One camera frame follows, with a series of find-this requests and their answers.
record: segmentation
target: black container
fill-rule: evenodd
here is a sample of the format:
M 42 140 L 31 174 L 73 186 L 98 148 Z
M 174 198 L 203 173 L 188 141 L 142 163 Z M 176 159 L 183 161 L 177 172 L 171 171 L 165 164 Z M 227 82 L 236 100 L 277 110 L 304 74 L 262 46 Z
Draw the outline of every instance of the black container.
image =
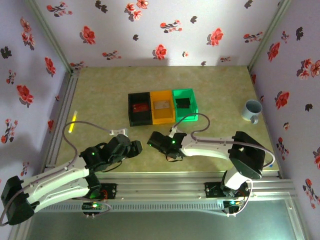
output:
M 130 126 L 152 125 L 150 92 L 139 92 L 128 94 L 128 112 Z M 148 110 L 134 112 L 134 104 L 147 104 Z

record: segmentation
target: glass panel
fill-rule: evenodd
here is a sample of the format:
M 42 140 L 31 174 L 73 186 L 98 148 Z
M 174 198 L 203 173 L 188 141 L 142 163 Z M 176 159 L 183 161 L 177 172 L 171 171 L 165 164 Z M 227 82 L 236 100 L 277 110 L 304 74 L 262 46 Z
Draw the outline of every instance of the glass panel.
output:
M 177 67 L 88 67 L 83 68 L 78 79 L 68 122 L 77 111 L 76 120 L 88 121 L 107 129 L 128 128 L 131 141 L 139 140 L 142 153 L 125 159 L 114 172 L 224 172 L 232 167 L 230 161 L 206 156 L 185 157 L 183 161 L 168 163 L 165 156 L 147 145 L 153 131 L 168 135 L 172 123 L 133 126 L 129 124 L 128 94 L 162 90 L 188 89 L 194 91 L 198 112 L 211 119 L 210 128 L 199 135 L 211 138 L 232 137 L 243 131 L 264 147 L 272 145 L 263 117 L 251 124 L 241 117 L 241 110 L 249 99 L 256 99 L 252 81 L 245 66 L 177 66 Z M 186 133 L 202 129 L 207 121 L 183 122 L 180 129 Z M 80 152 L 111 137 L 92 126 L 75 124 L 68 139 Z M 63 140 L 57 164 L 71 160 L 73 149 Z M 277 163 L 269 171 L 278 171 Z
M 294 240 L 283 200 L 252 201 L 237 217 L 203 212 L 37 213 L 27 240 Z

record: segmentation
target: mug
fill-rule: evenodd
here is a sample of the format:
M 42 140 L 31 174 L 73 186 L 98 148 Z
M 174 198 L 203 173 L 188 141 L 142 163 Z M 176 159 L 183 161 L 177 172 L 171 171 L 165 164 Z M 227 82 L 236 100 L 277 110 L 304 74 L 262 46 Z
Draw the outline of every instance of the mug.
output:
M 252 124 L 257 124 L 259 121 L 259 114 L 262 112 L 262 105 L 257 100 L 248 100 L 243 109 L 241 116 L 246 121 L 251 121 Z

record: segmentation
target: green container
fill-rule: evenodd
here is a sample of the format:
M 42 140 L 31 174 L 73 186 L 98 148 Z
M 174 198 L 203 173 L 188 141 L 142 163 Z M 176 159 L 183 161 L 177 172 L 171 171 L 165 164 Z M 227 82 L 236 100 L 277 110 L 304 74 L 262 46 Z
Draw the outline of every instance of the green container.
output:
M 175 107 L 175 121 L 179 122 L 185 115 L 198 113 L 196 96 L 192 88 L 172 90 L 173 103 Z M 186 117 L 183 122 L 194 122 L 198 115 Z

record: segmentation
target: small object in bin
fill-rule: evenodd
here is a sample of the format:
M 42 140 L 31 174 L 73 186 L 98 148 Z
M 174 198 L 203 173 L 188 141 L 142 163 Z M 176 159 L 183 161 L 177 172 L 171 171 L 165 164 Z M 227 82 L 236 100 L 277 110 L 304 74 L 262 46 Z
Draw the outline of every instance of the small object in bin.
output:
M 149 105 L 147 102 L 135 103 L 132 105 L 132 112 L 133 113 L 140 113 L 140 112 L 145 112 L 145 111 L 149 111 Z
M 190 98 L 176 98 L 175 99 L 177 109 L 188 109 L 190 108 Z
M 169 109 L 170 103 L 169 101 L 155 101 L 154 109 Z

